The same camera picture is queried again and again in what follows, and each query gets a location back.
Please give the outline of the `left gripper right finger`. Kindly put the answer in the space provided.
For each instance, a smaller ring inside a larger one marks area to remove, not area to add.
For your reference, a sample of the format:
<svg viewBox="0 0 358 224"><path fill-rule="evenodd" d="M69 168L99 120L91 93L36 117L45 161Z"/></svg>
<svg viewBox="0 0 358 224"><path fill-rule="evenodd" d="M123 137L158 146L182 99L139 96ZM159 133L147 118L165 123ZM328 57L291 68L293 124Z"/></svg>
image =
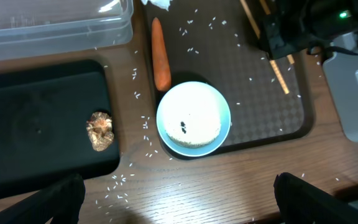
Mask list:
<svg viewBox="0 0 358 224"><path fill-rule="evenodd" d="M274 194L286 224L358 224L358 210L304 180L277 175Z"/></svg>

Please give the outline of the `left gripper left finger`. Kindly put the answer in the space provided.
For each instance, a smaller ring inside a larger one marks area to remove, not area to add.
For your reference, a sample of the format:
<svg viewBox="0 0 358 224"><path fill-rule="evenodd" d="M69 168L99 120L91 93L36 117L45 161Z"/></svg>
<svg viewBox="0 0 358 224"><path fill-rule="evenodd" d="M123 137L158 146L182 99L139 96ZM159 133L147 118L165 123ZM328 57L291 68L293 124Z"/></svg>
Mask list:
<svg viewBox="0 0 358 224"><path fill-rule="evenodd" d="M0 212L0 224L77 224L85 199L81 175L73 174Z"/></svg>

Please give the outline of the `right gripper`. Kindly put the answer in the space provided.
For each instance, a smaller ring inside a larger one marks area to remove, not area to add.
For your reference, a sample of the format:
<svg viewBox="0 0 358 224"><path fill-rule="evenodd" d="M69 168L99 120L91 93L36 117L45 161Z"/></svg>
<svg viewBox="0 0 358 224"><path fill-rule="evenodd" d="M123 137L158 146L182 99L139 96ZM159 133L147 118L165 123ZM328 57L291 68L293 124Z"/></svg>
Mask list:
<svg viewBox="0 0 358 224"><path fill-rule="evenodd" d="M279 12L283 21L283 38L294 48L293 54L312 42L329 42L337 36L331 20L334 1L277 0L273 12Z"/></svg>

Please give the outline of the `brown food scrap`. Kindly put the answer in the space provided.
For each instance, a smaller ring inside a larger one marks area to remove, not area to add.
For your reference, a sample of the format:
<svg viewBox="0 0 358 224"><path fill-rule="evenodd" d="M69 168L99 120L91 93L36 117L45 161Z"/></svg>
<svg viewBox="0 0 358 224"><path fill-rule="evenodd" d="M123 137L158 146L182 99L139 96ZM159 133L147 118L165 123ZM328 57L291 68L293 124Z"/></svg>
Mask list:
<svg viewBox="0 0 358 224"><path fill-rule="evenodd" d="M107 113L94 112L86 122L86 130L95 151L106 150L114 141L112 118Z"/></svg>

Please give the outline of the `pile of white rice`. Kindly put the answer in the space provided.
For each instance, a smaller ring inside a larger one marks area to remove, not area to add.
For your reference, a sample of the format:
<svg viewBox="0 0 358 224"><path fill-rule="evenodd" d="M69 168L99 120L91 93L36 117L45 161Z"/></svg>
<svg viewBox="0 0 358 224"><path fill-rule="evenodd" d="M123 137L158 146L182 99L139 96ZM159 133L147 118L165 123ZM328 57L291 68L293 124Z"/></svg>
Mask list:
<svg viewBox="0 0 358 224"><path fill-rule="evenodd" d="M174 143L199 148L212 143L221 131L219 98L205 83L173 87L160 104L163 128Z"/></svg>

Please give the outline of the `light blue rice bowl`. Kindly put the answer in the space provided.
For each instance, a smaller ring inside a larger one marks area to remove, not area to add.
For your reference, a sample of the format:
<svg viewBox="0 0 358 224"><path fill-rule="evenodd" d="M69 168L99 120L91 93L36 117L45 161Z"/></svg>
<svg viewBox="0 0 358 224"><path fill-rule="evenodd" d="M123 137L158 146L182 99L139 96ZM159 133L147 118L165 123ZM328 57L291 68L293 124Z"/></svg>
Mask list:
<svg viewBox="0 0 358 224"><path fill-rule="evenodd" d="M184 82L162 97L156 114L159 136L174 153L202 157L216 151L231 128L223 95L203 82Z"/></svg>

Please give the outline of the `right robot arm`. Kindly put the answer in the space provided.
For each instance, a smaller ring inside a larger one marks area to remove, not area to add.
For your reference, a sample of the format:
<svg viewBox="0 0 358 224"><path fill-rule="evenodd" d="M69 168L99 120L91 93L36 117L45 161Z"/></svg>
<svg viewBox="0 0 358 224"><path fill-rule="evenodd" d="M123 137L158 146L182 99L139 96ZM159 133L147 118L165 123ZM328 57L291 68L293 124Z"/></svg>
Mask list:
<svg viewBox="0 0 358 224"><path fill-rule="evenodd" d="M271 59L314 48L326 60L333 52L358 56L358 0L276 1L276 11L260 23L260 50ZM332 46L341 35L356 34L356 49Z"/></svg>

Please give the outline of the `black plastic tray bin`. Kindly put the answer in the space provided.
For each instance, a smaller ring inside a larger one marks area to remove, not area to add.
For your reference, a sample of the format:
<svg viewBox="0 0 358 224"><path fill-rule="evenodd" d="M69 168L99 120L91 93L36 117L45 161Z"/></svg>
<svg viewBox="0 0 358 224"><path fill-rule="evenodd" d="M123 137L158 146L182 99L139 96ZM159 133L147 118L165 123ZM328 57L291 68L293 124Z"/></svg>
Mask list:
<svg viewBox="0 0 358 224"><path fill-rule="evenodd" d="M70 174L116 170L117 142L93 149L86 130L110 113L104 68L94 60L0 74L0 199L40 190Z"/></svg>

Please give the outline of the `brown serving tray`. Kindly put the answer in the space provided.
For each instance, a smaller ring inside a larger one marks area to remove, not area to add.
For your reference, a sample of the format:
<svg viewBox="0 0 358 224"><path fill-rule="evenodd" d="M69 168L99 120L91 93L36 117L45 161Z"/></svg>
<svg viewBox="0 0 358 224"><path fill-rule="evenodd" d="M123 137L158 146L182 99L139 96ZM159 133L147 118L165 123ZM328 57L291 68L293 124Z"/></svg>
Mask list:
<svg viewBox="0 0 358 224"><path fill-rule="evenodd" d="M257 48L249 16L265 13L258 1L177 0L168 9L142 7L145 28L162 25L172 83L215 87L231 111L231 128L218 154L302 138L313 107L300 55L271 62Z"/></svg>

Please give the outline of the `crumpled white napkin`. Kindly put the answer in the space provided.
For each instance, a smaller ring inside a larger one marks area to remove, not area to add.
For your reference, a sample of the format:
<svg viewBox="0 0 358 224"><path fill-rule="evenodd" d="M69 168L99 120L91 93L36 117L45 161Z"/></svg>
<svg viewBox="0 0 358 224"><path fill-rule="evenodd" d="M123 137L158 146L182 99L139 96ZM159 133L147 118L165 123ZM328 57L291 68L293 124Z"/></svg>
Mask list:
<svg viewBox="0 0 358 224"><path fill-rule="evenodd" d="M150 2L151 4L164 9L166 11L169 11L169 7L170 7L170 2L172 0L141 0L143 5L147 5L148 2Z"/></svg>

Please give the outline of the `orange carrot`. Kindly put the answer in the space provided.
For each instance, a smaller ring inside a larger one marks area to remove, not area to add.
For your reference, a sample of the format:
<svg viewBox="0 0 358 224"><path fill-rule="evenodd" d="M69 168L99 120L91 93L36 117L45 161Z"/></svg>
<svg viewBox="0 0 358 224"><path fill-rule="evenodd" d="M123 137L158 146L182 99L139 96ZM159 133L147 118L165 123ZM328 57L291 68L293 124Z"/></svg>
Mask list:
<svg viewBox="0 0 358 224"><path fill-rule="evenodd" d="M154 82L158 91L168 91L172 84L162 25L157 17L152 21L152 62Z"/></svg>

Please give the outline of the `clear plastic bin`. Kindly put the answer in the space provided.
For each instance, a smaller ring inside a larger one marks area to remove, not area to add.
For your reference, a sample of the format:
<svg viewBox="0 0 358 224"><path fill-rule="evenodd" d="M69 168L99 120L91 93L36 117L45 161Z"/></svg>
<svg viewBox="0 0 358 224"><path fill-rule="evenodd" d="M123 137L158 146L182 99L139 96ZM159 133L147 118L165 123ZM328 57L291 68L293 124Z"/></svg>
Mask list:
<svg viewBox="0 0 358 224"><path fill-rule="evenodd" d="M132 0L0 0L0 61L122 45Z"/></svg>

